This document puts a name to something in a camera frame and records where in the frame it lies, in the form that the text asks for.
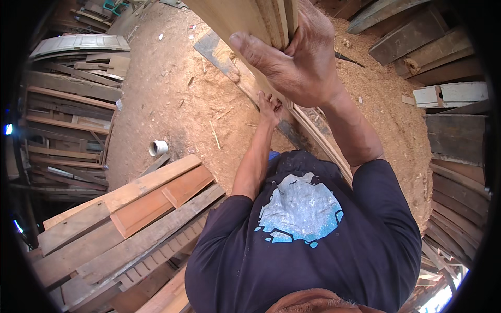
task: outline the right hand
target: right hand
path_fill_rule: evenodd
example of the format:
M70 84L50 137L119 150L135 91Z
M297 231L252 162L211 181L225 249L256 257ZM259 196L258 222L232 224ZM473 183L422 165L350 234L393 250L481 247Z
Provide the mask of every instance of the right hand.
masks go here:
M336 70L334 27L310 0L298 2L298 29L284 52L244 32L234 33L229 41L289 100L306 108L322 107L344 90Z

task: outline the wood scrap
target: wood scrap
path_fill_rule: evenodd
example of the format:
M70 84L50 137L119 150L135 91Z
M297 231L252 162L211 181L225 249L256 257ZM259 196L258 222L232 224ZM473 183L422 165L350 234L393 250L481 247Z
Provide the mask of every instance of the wood scrap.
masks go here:
M462 264L465 264L468 268L471 268L472 266L472 261L471 259L466 256L464 253L463 249L459 244L457 244L454 239L451 238L449 234L447 234L444 229L440 228L434 221L433 219L429 219L426 223L428 226L428 229L425 230L425 234L429 234L429 231L432 231L435 236L440 238L443 243L445 243L446 252L453 255L454 258L458 259L461 261Z
M56 166L57 168L63 170L63 171L66 171L68 173L71 173L75 176L78 176L78 177L81 177L85 180L88 180L90 182L93 182L93 183L96 183L96 184L100 184L100 185L103 185L103 186L106 186L108 187L109 186L109 183L106 179L101 179L101 178L97 178L96 176L92 175L92 174L89 174L87 173L86 171L81 171L81 170L78 170L76 168L73 168L73 167L69 167L69 166L64 166L64 165L57 165Z
M111 115L109 115L107 112L101 113L101 112L98 112L98 110L86 110L86 109L82 109L80 107L58 104L55 102L48 103L48 102L39 101L37 99L32 99L32 97L28 98L28 104L31 108L43 108L43 109L51 110L52 115L50 115L48 117L49 119L54 118L54 111L62 112L65 114L82 115L82 116L97 118L97 119L102 119L102 120L111 119Z
M170 156L168 154L166 153L163 154L161 157L156 159L156 161L153 162L153 164L151 164L146 170L144 170L144 172L142 172L141 175L139 175L139 177L143 177L144 175L157 170L158 168L162 167L169 159Z
M484 223L485 223L485 218L482 217L480 214L475 212L474 210L470 209L466 205L462 204L461 202L437 191L433 190L433 195L431 197L434 201L440 203L441 205L448 207L452 211L456 212L457 214L461 215L462 217L466 218L473 224L475 224L477 227L482 228Z
M216 139L217 148L219 150L221 150L221 146L219 145L219 140L217 139L216 131L214 130L214 126L212 125L212 121L209 121L209 123L210 123L210 127L212 129L212 134L214 135L214 138Z
M455 275L454 270L450 268L450 266L445 263L445 260L440 255L438 255L438 253L435 252L433 248L423 239L421 240L421 246L424 254L429 257L429 259L436 265L438 269L445 268L447 272Z
M122 97L122 91L116 88L57 74L28 71L26 79L30 86L75 93L113 102Z
M404 96L404 95L402 95L402 102L410 104L410 105L415 105L416 104L416 100L414 98L408 97L408 96Z
M466 32L461 28L395 60L395 71L403 78L424 73L474 53Z
M455 108L452 110L447 110L444 113L447 114L484 114L488 115L490 111L489 100L478 101L470 103L468 105Z
M79 130L86 130L86 131L92 130L96 133L105 134L105 135L108 135L110 133L109 130L104 129L104 128L85 126L85 125L62 122L62 121L57 121L57 120L51 120L48 118L38 117L38 116L34 116L34 115L26 115L26 120L32 121L32 122L49 124L49 125L79 129Z
M369 54L381 65L400 58L448 31L448 26L434 6L415 16L406 25L388 33L370 49Z
M433 189L459 201L480 216L487 216L489 202L471 189L436 173L433 174Z
M438 175L441 175L471 190L474 190L480 195L482 195L485 199L490 200L490 195L488 192L485 191L485 187L482 184L474 181L473 179L433 163L430 163L430 168L433 172L437 173Z
M432 159L431 162L438 166L444 167L461 175L464 175L474 181L485 185L485 179L483 176L483 169L481 167L472 166L468 164L461 164L455 162L448 162L443 160Z
M96 82L96 83L103 84L103 85L110 86L110 87L117 87L120 85L120 83L103 78L99 75L91 74L91 73L80 71L80 70L75 70L73 68L63 66L63 65L57 64L57 63L49 62L49 63L43 64L43 66L45 68L48 68L48 69L51 69L54 71L70 74L71 77L83 78L83 79L86 79L88 81Z
M91 261L123 240L115 225L108 221L35 262L33 267L42 284L49 287L69 276L77 267Z
M58 156L66 156L72 158L81 158L81 159L91 159L91 160L99 160L99 155L94 153L82 153L82 152L73 152L73 151L65 151L65 150L57 150L57 149L48 149L48 148L40 148L28 146L28 151L34 153L48 154L48 155L58 155Z
M221 117L225 116L226 114L228 114L229 112L231 111L231 108L229 108L228 110L226 110L226 112L224 112L223 114L219 115L218 117L216 117L216 119L220 119Z
M106 71L108 74L124 77L129 69L130 58L114 54L110 58L109 68Z
M118 55L125 58L130 58L130 52L108 52L108 53L98 53L94 55L87 55L86 62L108 62L113 55Z
M459 79L467 82L485 80L483 78L482 68L477 58L461 58L411 78L411 80L422 83L425 86L436 85L448 81L457 81Z
M76 62L73 68L81 70L107 70L113 69L114 66L106 63Z
M477 243L480 243L482 241L483 232L466 218L460 216L451 209L435 201L431 202L431 207L434 211L437 211L444 217L448 218L451 222L456 224L463 230L463 232L469 234Z
M91 205L87 211L70 216L62 223L40 233L38 235L38 242L43 255L47 256L51 252L89 233L100 224L106 222L108 214L108 208L104 202L99 201Z
M66 161L66 160L56 160L50 158L43 158L36 155L30 155L30 161L35 163L44 164L56 164L56 165L66 165L66 166L76 166L76 167L88 167L88 168L98 168L103 169L102 165L91 162L79 162L79 161Z
M93 183L88 183L88 182L84 182L84 181L80 181L80 180L76 180L76 179L69 179L69 178L65 178L65 177L61 177L61 176L53 175L53 174L45 174L44 176L48 179L51 179L54 181L59 181L62 183L66 183L66 184L71 185L71 186L78 186L78 187L82 187L82 188L103 190L103 191L106 190L105 186L101 186L101 185L93 184Z
M425 115L431 152L483 163L485 118L466 114Z
M85 72L89 72L89 73L93 73L93 74L96 74L96 75L100 75L100 76L106 76L106 77L109 77L109 78L112 78L112 79L116 79L118 81L123 81L124 80L123 76L109 74L109 73L106 73L105 71L101 71L101 70L84 70L84 71Z
M70 210L67 210L59 215L56 215L44 221L45 229L49 229L54 225L60 223L62 220L77 212L87 208L88 206L103 200L110 211L110 214L121 209L125 205L139 199L145 194L155 190L159 186L177 178L183 173L200 165L202 161L194 154L190 154L180 160L172 162L156 171L149 173L133 182L124 185L113 192L110 192L103 197L93 199L87 203L81 204Z
M223 196L224 190L219 185L185 203L177 210L159 219L141 232L126 239L94 260L80 266L77 272L87 283L96 283L112 275L121 266L133 261L138 255L156 246L159 241L172 235L195 215Z
M350 22L346 32L354 35L359 34L392 15L427 1L429 0L379 0L373 2Z

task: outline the left hand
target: left hand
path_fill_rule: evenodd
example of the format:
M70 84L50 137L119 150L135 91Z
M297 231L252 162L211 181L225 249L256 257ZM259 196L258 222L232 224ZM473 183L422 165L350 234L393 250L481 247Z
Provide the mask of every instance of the left hand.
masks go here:
M280 122L280 114L283 106L282 102L273 97L272 94L265 96L262 90L258 92L260 122L270 123L275 127Z

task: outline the lumber pile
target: lumber pile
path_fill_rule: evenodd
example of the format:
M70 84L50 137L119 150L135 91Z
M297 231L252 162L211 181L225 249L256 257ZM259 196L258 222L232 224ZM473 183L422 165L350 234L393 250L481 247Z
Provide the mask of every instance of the lumber pile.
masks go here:
M422 238L421 269L411 297L398 311L419 310L453 280L472 268L487 221L490 195L481 167L432 159L431 217Z
M332 8L332 16L350 21L347 33L381 37L369 54L404 78L426 86L484 81L466 32L444 19L451 13L429 0L347 0Z
M123 50L130 48L120 36L68 35L32 53L20 125L31 190L43 199L78 203L105 193L103 166L130 62Z
M168 281L179 293L208 211L224 199L189 155L45 221L30 259L62 311L135 312Z

